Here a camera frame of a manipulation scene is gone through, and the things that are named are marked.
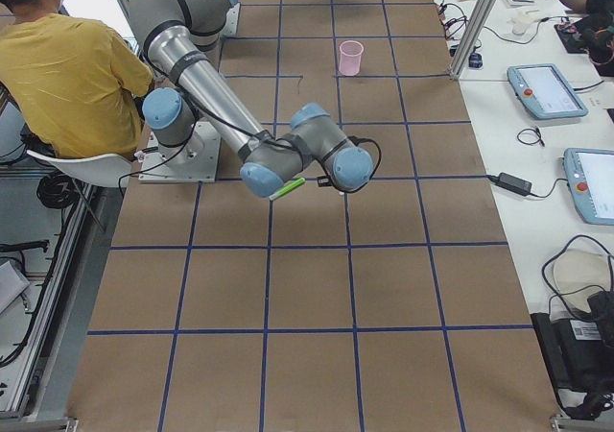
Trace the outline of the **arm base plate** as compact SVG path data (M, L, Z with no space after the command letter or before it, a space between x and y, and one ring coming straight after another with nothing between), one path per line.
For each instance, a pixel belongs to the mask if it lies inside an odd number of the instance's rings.
M217 173L220 134L207 121L199 121L184 147L169 148L158 142L158 131L150 132L148 146L156 150L145 153L138 179L143 183L214 182Z

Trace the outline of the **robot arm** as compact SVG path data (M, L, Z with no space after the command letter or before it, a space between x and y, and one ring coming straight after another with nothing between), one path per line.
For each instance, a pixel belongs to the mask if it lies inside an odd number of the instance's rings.
M147 63L167 77L170 88L150 93L143 113L150 127L167 131L181 114L197 108L242 160L240 177L266 198L317 162L320 185L345 193L360 190L377 169L361 139L347 136L316 103L301 108L291 129L273 138L240 101L205 54L239 0L130 0L129 23Z

